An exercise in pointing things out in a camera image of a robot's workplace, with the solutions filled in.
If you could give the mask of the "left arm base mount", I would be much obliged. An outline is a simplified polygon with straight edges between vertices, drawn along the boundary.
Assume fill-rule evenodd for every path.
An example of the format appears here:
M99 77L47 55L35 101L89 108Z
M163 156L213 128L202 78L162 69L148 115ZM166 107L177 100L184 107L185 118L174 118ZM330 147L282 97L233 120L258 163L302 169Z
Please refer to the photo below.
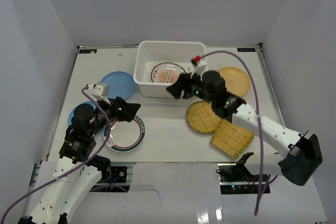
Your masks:
M127 193L130 185L127 181L126 166L110 166L102 172L102 178L92 187L90 192Z

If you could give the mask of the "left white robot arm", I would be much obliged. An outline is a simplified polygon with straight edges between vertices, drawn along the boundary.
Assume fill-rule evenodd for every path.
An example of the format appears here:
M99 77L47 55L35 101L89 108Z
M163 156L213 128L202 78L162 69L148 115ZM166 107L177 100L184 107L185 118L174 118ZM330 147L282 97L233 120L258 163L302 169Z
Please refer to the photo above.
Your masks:
M121 97L78 105L66 130L53 179L46 184L37 206L19 223L70 223L90 189L111 175L110 160L93 152L95 135L111 121L131 122L140 107Z

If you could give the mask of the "orange sunburst pattern plate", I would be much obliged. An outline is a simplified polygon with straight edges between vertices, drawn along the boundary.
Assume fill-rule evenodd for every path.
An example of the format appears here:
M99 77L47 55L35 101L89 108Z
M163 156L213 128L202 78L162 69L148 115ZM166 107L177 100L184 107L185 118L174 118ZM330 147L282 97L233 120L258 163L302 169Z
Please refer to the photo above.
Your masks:
M163 62L153 67L151 71L151 81L154 83L175 83L181 73L186 73L185 69L172 62Z

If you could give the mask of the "yellow plastic plate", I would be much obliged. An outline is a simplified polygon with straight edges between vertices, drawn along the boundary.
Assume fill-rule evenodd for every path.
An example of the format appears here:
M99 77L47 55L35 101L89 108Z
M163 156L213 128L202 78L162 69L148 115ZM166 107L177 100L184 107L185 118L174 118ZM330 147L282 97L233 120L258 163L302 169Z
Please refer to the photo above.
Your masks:
M225 80L228 92L239 97L249 92L250 78L246 72L236 67L223 67L219 69L218 72Z

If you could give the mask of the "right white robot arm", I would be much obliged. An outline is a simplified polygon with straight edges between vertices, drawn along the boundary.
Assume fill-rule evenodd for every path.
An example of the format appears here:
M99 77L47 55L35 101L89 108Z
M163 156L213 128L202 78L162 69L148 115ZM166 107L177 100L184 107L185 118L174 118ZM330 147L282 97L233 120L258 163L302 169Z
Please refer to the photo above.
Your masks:
M277 151L269 156L243 155L237 175L245 182L259 174L259 168L252 163L254 159L260 160L266 174L283 176L297 186L305 185L323 161L315 134L300 133L260 116L244 99L227 91L225 80L217 71L206 71L201 76L182 73L166 90L175 99L200 98L221 119L252 132Z

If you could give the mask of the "white green-rimmed plate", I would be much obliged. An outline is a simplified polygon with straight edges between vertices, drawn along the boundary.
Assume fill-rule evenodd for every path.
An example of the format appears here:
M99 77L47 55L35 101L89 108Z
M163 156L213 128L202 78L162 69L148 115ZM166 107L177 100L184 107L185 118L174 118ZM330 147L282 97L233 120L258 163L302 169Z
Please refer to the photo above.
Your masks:
M127 153L138 148L145 137L145 124L136 116L131 122L111 121L110 136L106 146L118 153Z

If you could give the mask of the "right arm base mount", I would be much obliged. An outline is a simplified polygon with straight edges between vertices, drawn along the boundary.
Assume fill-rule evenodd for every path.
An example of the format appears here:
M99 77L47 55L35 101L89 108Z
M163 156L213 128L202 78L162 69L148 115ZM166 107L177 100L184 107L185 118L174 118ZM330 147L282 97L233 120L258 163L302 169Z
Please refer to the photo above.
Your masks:
M218 164L220 192L222 195L257 194L259 175L251 174L244 164L253 152L244 154L236 163Z

